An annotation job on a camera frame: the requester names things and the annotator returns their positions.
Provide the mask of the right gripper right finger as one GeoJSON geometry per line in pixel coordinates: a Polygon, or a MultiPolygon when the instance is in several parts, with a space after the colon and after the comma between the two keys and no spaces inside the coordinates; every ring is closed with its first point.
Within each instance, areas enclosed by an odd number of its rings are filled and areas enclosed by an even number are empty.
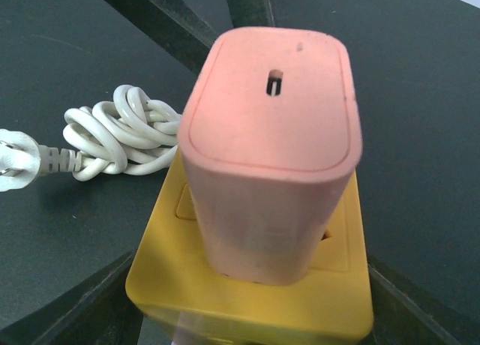
{"type": "Polygon", "coordinates": [[[478,344],[479,323],[445,306],[373,256],[374,322],[368,344],[478,344]]]}

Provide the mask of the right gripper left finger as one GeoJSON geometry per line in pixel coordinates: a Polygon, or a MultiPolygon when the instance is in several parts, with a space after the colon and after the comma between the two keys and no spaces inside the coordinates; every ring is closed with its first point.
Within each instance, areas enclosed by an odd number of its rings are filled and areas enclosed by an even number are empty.
{"type": "Polygon", "coordinates": [[[2,344],[137,344],[143,315],[127,297],[129,252],[1,330],[2,344]]]}

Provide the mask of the yellow cube socket adapter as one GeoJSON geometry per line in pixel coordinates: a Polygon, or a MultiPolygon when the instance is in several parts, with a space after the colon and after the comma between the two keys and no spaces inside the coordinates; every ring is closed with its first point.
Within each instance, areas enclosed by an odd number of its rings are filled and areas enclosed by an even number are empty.
{"type": "Polygon", "coordinates": [[[358,344],[374,326],[374,310],[357,179],[349,180],[306,276],[268,286],[208,265],[177,157],[125,290],[177,344],[358,344]]]}

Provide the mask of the pink plug adapter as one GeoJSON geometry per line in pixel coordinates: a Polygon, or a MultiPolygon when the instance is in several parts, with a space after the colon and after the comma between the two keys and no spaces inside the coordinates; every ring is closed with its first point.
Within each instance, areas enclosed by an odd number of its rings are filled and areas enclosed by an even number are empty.
{"type": "Polygon", "coordinates": [[[294,284],[362,156],[347,48],[304,29],[223,33],[177,139],[209,265],[237,280],[294,284]]]}

